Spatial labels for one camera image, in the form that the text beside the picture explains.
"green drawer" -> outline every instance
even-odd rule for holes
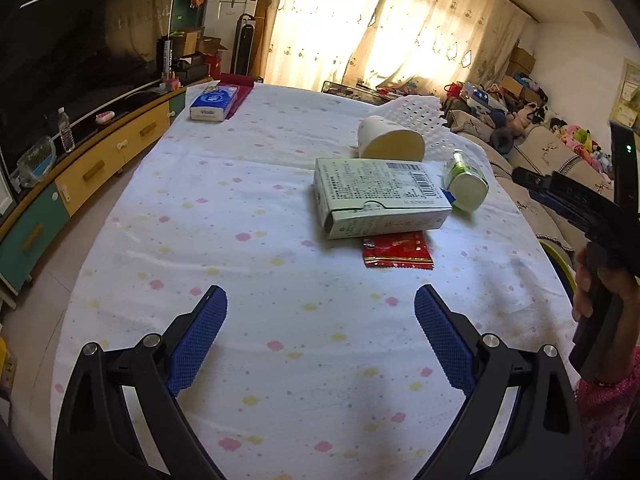
[[[38,195],[0,242],[0,274],[19,292],[33,266],[69,220],[55,184]]]
[[[169,99],[169,112],[170,121],[173,123],[175,118],[180,114],[180,112],[184,109],[184,99],[186,97],[187,92],[182,92],[180,95],[176,97],[172,97]]]

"blue gripper pad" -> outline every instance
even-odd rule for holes
[[[474,355],[442,311],[438,302],[440,298],[436,298],[432,290],[422,286],[415,293],[415,317],[427,336],[449,384],[457,390],[462,390],[468,397],[476,387]]]
[[[171,354],[166,386],[174,397],[193,383],[225,317],[226,293],[218,287]]]

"tv stand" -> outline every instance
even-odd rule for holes
[[[184,108],[185,92],[163,94],[96,131],[26,193],[0,225],[0,280],[11,293],[17,295],[31,281],[38,259],[82,204],[162,137]]]

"red snack wrapper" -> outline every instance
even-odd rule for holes
[[[433,269],[433,259],[422,231],[364,238],[362,257],[367,267]]]

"yellow drawer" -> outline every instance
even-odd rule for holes
[[[119,129],[116,134],[122,135],[124,147],[122,155],[129,162],[155,140],[162,137],[169,128],[169,103],[149,110]]]
[[[76,160],[56,179],[62,201],[73,215],[107,179],[125,164],[122,130],[117,130]]]

